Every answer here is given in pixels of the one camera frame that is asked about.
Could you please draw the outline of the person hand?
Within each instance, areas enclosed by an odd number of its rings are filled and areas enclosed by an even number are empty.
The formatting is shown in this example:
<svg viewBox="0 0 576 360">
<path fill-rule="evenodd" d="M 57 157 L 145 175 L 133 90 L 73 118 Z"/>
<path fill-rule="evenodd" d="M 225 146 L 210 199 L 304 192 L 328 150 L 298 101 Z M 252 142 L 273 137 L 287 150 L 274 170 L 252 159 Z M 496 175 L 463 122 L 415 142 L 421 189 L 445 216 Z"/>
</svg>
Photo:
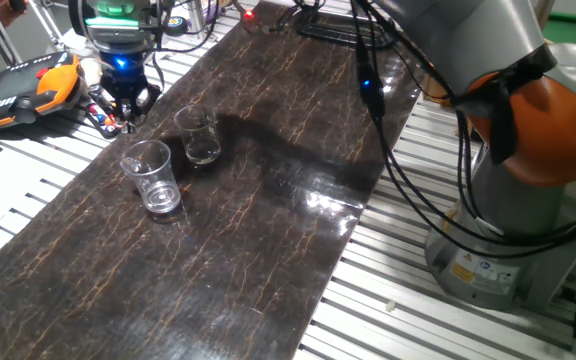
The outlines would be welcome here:
<svg viewBox="0 0 576 360">
<path fill-rule="evenodd" d="M 0 0 L 0 12 L 4 14 L 24 14 L 27 9 L 27 0 Z"/>
</svg>

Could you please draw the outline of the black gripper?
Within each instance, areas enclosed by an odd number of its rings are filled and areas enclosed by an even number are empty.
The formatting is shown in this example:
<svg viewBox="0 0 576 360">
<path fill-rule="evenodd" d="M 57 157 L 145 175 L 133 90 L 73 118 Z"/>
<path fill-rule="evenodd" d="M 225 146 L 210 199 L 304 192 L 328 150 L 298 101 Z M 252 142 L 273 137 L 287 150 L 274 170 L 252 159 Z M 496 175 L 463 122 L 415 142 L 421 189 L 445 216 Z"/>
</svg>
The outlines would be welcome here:
<svg viewBox="0 0 576 360">
<path fill-rule="evenodd" d="M 100 60 L 103 65 L 100 85 L 109 94 L 101 95 L 100 105 L 116 128 L 122 133 L 131 133 L 131 108 L 136 108 L 135 124 L 143 125 L 147 114 L 161 95 L 161 88 L 148 83 L 144 72 L 143 52 L 101 52 Z"/>
</svg>

